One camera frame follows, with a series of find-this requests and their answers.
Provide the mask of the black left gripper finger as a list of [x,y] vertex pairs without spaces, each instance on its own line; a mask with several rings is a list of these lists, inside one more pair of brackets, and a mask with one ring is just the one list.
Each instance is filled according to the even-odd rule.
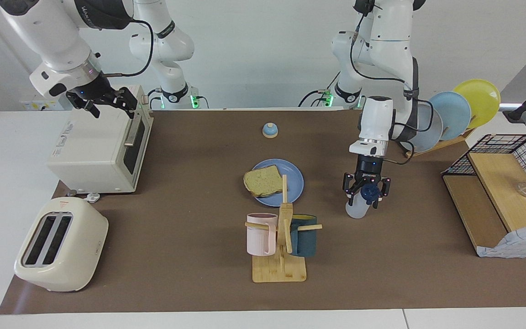
[[360,171],[354,174],[344,173],[343,177],[343,191],[348,197],[348,205],[353,205],[353,200],[358,190],[360,189]]
[[378,208],[379,202],[382,201],[382,199],[385,196],[389,195],[391,179],[389,177],[382,177],[382,179],[380,179],[380,184],[381,184],[381,188],[380,188],[379,196],[378,196],[378,199],[374,202],[375,209]]

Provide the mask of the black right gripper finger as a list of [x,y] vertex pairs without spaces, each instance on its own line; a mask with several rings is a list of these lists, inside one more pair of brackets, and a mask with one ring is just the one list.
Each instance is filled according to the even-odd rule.
[[121,87],[119,90],[113,90],[109,92],[108,102],[112,107],[125,111],[130,119],[134,118],[138,101],[128,88]]
[[100,117],[100,110],[93,101],[83,100],[77,94],[67,94],[67,99],[75,109],[88,111],[94,118]]

